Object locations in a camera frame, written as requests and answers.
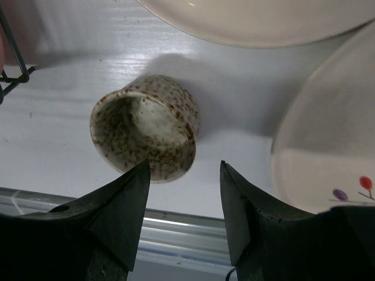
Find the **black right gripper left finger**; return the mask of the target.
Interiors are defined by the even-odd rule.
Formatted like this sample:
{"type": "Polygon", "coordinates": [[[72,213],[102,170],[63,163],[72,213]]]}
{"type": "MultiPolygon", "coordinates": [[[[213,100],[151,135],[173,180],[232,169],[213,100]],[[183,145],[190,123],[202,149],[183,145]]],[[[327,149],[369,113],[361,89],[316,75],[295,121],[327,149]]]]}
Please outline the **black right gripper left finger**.
{"type": "Polygon", "coordinates": [[[2,280],[126,280],[151,181],[147,161],[48,212],[1,215],[2,280]]]}

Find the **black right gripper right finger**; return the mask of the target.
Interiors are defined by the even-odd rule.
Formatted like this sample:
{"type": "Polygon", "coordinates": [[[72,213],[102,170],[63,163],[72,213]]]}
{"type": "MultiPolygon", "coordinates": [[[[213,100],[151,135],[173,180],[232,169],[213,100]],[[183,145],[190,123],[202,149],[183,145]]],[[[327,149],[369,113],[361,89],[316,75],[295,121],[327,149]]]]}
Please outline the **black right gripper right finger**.
{"type": "Polygon", "coordinates": [[[374,208],[311,214],[220,164],[230,262],[238,280],[373,280],[374,208]]]}

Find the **salmon pink cup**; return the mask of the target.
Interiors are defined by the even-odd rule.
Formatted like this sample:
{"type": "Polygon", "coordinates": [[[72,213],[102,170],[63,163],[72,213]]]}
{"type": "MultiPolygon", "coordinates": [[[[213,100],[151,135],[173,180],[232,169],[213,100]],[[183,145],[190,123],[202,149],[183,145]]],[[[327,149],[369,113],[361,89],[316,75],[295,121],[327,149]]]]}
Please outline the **salmon pink cup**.
{"type": "Polygon", "coordinates": [[[0,74],[4,70],[5,65],[5,48],[4,48],[4,40],[3,36],[0,35],[0,74]]]}

